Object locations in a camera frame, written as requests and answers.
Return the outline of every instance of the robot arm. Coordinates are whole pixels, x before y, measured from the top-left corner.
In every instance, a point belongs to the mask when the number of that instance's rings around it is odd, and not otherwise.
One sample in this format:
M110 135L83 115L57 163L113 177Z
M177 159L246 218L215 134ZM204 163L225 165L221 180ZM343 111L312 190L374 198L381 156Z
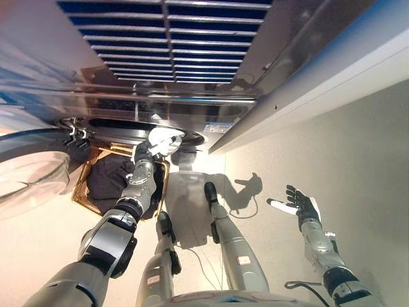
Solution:
M134 148L135 170L128 176L128 185L115 207L83 236L78 261L62 268L24 307L102 306L109 278L121 276L129 264L137 242L136 225L156 190L153 161L165 156L164 148L175 143L176 151L181 143L179 136L155 146L146 141Z
M339 256L335 234L322 230L321 216L313 197L288 185L289 203L297 208L298 227L305 240L305 256L335 304L340 307L383 307Z

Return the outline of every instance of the vent grille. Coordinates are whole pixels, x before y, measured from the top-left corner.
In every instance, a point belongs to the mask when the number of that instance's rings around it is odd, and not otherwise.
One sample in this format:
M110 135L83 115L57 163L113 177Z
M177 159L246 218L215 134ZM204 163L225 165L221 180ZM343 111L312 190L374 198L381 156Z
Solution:
M119 80L230 83L271 0L59 5Z

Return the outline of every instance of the clothing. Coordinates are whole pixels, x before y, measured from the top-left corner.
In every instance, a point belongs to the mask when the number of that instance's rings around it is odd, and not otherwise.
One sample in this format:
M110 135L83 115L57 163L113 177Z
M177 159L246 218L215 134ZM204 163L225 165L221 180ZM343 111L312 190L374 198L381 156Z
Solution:
M110 154L98 160L92 167L87 178L88 200L98 207L101 215L115 206L127 186L126 175L134 172L134 163L129 157ZM151 204L141 219L150 219L158 209L162 198L165 171L155 163L153 178L157 189L152 194Z
M129 157L115 154L99 159L92 166L87 178L87 198L102 215L115 206L127 186L126 175L132 173L134 168Z

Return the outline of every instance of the brown basket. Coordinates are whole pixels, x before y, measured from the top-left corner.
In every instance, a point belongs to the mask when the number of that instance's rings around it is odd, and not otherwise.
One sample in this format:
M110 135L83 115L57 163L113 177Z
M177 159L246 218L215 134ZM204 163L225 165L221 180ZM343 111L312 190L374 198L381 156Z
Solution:
M72 196L71 196L71 200L73 202L78 203L79 205L86 207L87 209L90 209L91 211L95 212L96 214L100 216L102 216L102 214L99 211L98 207L92 204L87 198L87 194L89 193L89 189L87 187L87 178L88 178L89 172L91 171L92 165L94 165L99 159L102 159L110 154L124 155L127 157L131 157L132 156L132 146L124 145L124 144L117 144L117 143L111 143L108 145L98 144L98 143L92 144L92 149L91 149L91 154L89 156L89 159L82 166L81 174L79 175L77 184L75 185ZM162 191L162 198L160 199L160 202L158 204L158 209L154 213L153 217L157 217L158 213L162 210L162 205L163 205L163 202L166 196L167 181L169 179L169 168L170 168L170 163L165 160L157 161L155 163L158 163L161 165L162 169L165 171L165 177L164 177L164 188Z

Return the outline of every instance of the humanoid robot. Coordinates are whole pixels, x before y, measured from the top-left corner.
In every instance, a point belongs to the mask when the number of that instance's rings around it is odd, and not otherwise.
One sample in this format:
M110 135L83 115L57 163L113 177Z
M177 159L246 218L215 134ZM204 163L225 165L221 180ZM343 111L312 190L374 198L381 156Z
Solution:
M175 152L180 143L180 136L170 132L166 138L145 141L135 147L135 170L128 176L128 185L116 206L83 236L78 261L62 268L24 307L103 305L109 278L120 277L133 255L138 221L150 206L151 195L156 189L153 163L155 159ZM338 254L334 234L322 230L315 199L291 185L287 186L286 192L287 203L270 200L270 204L298 216L298 227L305 239L305 255L336 306L383 306L345 266ZM313 306L270 293L256 255L219 204L216 188L211 182L204 185L204 194L213 217L213 240L221 245L230 290L173 296L173 275L178 274L181 267L174 250L176 238L171 220L162 211L157 220L160 231L155 255L143 272L136 306L225 306L226 303L240 304L241 307Z

